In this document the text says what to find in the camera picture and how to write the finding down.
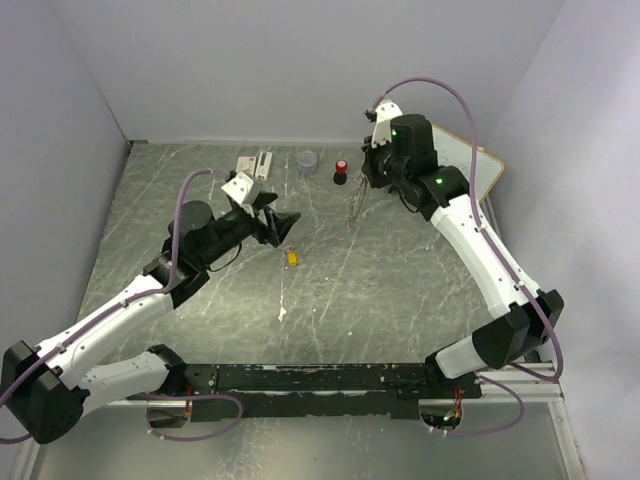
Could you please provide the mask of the white framed whiteboard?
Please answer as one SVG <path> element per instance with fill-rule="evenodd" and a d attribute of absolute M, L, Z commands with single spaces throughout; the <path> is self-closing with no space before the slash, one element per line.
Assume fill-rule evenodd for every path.
<path fill-rule="evenodd" d="M 465 178 L 471 181 L 471 145 L 435 124 L 433 124 L 433 139 L 439 164 L 457 167 Z M 504 169 L 505 165 L 500 159 L 486 153 L 482 148 L 478 150 L 475 191 L 479 202 L 483 202 L 490 194 Z"/>

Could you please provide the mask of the white stapler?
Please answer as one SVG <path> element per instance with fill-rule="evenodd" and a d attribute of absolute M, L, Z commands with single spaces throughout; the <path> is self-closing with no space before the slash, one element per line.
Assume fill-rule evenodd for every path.
<path fill-rule="evenodd" d="M 255 160 L 255 177 L 261 182 L 268 181 L 271 175 L 272 164 L 273 153 L 266 150 L 259 151 Z"/>

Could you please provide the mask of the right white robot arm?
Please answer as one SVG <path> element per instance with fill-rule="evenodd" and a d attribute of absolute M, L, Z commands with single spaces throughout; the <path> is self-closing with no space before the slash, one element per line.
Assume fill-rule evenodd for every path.
<path fill-rule="evenodd" d="M 426 390 L 443 398 L 459 377 L 486 367 L 500 369 L 552 338 L 564 301 L 543 291 L 508 252 L 483 218 L 464 174 L 441 165 L 431 123 L 395 104 L 367 111 L 373 132 L 363 141 L 362 166 L 369 185 L 388 187 L 414 208 L 453 247 L 488 307 L 491 322 L 437 352 L 424 374 Z"/>

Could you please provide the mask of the clear plastic clip jar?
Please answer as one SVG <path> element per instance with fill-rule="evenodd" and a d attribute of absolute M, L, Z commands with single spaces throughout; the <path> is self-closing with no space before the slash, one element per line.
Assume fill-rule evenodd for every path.
<path fill-rule="evenodd" d="M 297 154 L 298 168 L 304 176 L 311 176 L 316 173 L 317 162 L 317 154 L 311 150 L 303 150 Z"/>

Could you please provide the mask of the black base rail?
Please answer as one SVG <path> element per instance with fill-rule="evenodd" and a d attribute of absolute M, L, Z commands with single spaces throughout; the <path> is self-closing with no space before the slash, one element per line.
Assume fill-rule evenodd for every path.
<path fill-rule="evenodd" d="M 184 394 L 230 395 L 245 418 L 382 415 L 414 420 L 420 404 L 455 395 L 478 399 L 476 376 L 450 380 L 429 363 L 324 365 L 185 364 L 172 368 L 154 390 L 176 399 Z"/>

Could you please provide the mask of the green white staple box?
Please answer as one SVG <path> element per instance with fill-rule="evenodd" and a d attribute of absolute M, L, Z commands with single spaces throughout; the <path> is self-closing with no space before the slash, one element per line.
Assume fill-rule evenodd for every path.
<path fill-rule="evenodd" d="M 255 155 L 239 156 L 237 158 L 237 163 L 236 163 L 236 172 L 237 173 L 244 172 L 246 174 L 250 174 L 254 176 L 256 171 L 256 163 L 257 163 L 257 157 Z"/>

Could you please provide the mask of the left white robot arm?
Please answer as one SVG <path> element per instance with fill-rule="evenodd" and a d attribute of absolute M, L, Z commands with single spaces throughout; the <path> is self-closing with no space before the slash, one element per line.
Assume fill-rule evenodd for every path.
<path fill-rule="evenodd" d="M 116 297 L 69 329 L 30 346 L 18 341 L 3 355 L 1 404 L 25 429 L 25 438 L 51 443 L 85 415 L 125 397 L 157 392 L 181 395 L 187 375 L 163 346 L 123 362 L 99 362 L 120 341 L 193 297 L 208 281 L 211 265 L 249 237 L 279 247 L 300 220 L 277 212 L 274 193 L 251 203 L 229 201 L 215 217 L 204 201 L 179 199 L 161 252 Z"/>

